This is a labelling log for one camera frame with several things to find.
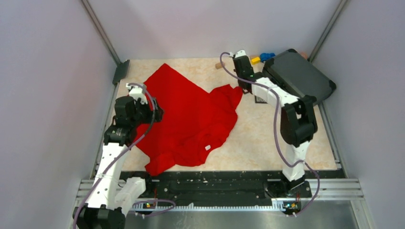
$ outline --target gray wall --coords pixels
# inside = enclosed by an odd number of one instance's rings
[[[326,101],[347,163],[378,228],[404,228],[405,1],[351,1],[315,65],[335,81]]]
[[[79,0],[1,1],[0,50],[0,227],[66,228],[115,64]]]
[[[90,0],[121,59],[306,51],[339,0]]]

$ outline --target cable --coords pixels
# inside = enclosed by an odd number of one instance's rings
[[[265,88],[266,90],[268,90],[268,91],[270,91],[271,93],[273,93],[274,96],[276,97],[276,113],[274,114],[273,134],[274,134],[274,141],[276,142],[277,152],[278,152],[278,154],[280,155],[281,160],[283,160],[283,162],[284,162],[288,167],[290,167],[290,168],[295,167],[295,166],[298,165],[299,163],[304,163],[305,166],[306,166],[306,167],[315,175],[315,177],[317,178],[318,186],[317,186],[317,190],[315,191],[315,194],[312,196],[311,200],[301,209],[301,211],[296,214],[296,216],[297,216],[297,215],[299,215],[301,212],[303,212],[310,204],[312,204],[312,202],[314,201],[314,199],[315,199],[316,196],[318,195],[319,189],[320,189],[320,177],[319,177],[318,173],[317,173],[315,170],[313,170],[313,169],[308,165],[308,163],[306,163],[305,161],[303,161],[303,160],[298,160],[298,161],[296,161],[294,164],[290,164],[290,163],[286,160],[286,158],[283,156],[283,153],[281,152],[280,144],[278,143],[278,136],[277,136],[277,116],[278,116],[278,109],[279,109],[279,107],[280,107],[280,97],[278,96],[277,92],[275,92],[273,89],[271,89],[271,88],[269,88],[268,86],[263,85],[263,84],[261,84],[261,83],[251,82],[251,81],[242,79],[242,78],[240,78],[240,77],[234,75],[234,74],[233,74],[232,72],[230,72],[227,68],[225,68],[225,64],[224,64],[224,62],[222,61],[222,56],[225,55],[225,54],[228,55],[228,56],[230,55],[229,52],[223,52],[223,53],[221,53],[221,55],[219,56],[219,61],[220,61],[220,63],[221,63],[222,68],[225,70],[225,72],[227,72],[229,75],[231,75],[233,78],[235,78],[235,79],[237,79],[237,80],[243,81],[243,82],[245,82],[245,83],[250,83],[250,84],[253,84],[253,85],[257,85],[257,86],[263,87],[263,88]]]
[[[138,86],[140,88],[143,88],[142,85],[137,84],[137,83],[130,83],[129,85],[135,85]],[[152,98],[152,96],[149,94],[149,92],[146,90],[146,88],[143,88],[145,90],[146,95],[149,97],[151,103],[152,103],[152,108],[153,108],[153,114],[152,114],[152,121],[150,122],[150,125],[148,127],[148,129],[145,131],[144,134],[142,134],[141,137],[139,137],[134,143],[132,143],[128,148],[124,149],[103,171],[102,174],[106,174],[108,172],[108,170],[113,166],[114,163],[116,163],[124,154],[126,154],[129,150],[131,150],[132,147],[134,147],[138,142],[140,142],[145,135],[149,132],[149,130],[152,128],[153,123],[155,122],[155,115],[156,115],[156,106],[155,106],[155,102]],[[90,197],[91,193],[95,190],[95,188],[98,186],[98,184],[101,182],[102,178],[99,178],[94,185],[91,187],[91,189],[89,190],[89,192],[87,193],[87,195],[84,197],[84,199],[82,200],[82,202],[80,203],[79,207],[77,208],[77,211],[75,213],[75,217],[73,219],[73,229],[76,229],[76,223],[77,223],[77,219],[79,218],[79,214],[83,208],[83,206],[86,203],[86,200]]]
[[[169,200],[169,199],[143,200],[143,201],[136,202],[135,204],[132,205],[132,207],[134,207],[135,205],[138,205],[138,204],[145,204],[145,203],[150,203],[150,202],[165,202],[165,203],[171,203],[172,206],[171,206],[170,208],[168,208],[168,209],[164,209],[164,210],[158,211],[158,212],[156,212],[156,213],[151,213],[151,214],[149,214],[149,215],[139,214],[140,216],[142,216],[142,217],[157,216],[157,215],[163,214],[163,213],[165,213],[165,212],[167,212],[167,211],[170,211],[170,210],[172,210],[173,208],[176,207],[176,203],[175,203],[174,201],[172,201],[172,200]]]

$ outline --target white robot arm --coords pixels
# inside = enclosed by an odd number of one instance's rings
[[[126,154],[123,154],[111,167],[106,168],[121,154],[128,150],[128,146],[135,140],[136,129],[140,124],[160,122],[163,110],[156,100],[154,112],[150,110],[145,96],[146,86],[143,84],[127,84],[129,96],[116,99],[113,123],[104,133],[104,145],[100,165],[93,183],[93,192],[85,202],[83,208],[77,211],[76,225],[79,228],[114,228],[121,229],[125,225],[125,217],[131,210],[136,199],[145,192],[145,180],[139,177],[127,179],[126,184],[117,193],[119,176]]]
[[[304,161],[310,141],[318,127],[313,110],[313,98],[306,96],[298,98],[281,89],[278,85],[271,82],[262,72],[253,72],[249,58],[244,50],[238,51],[231,56],[235,65],[238,80],[246,92],[265,100],[268,104],[275,107],[277,105],[276,95],[279,97],[279,111],[281,111],[281,135],[287,143],[284,152],[285,159],[289,164],[297,161]],[[290,187],[294,188],[304,182],[304,164],[298,163],[294,167],[283,166],[283,175],[290,182]]]

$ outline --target red cloth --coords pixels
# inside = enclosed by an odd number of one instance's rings
[[[235,109],[242,98],[240,87],[225,85],[207,93],[167,64],[144,84],[164,110],[163,120],[137,145],[150,157],[145,168],[152,176],[175,164],[204,164],[208,154],[222,146],[238,119]],[[148,126],[139,126],[138,135]]]

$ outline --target metal plate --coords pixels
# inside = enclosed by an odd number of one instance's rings
[[[125,229],[357,229],[350,201],[314,202],[297,218],[272,211],[167,212],[142,219],[128,215]]]

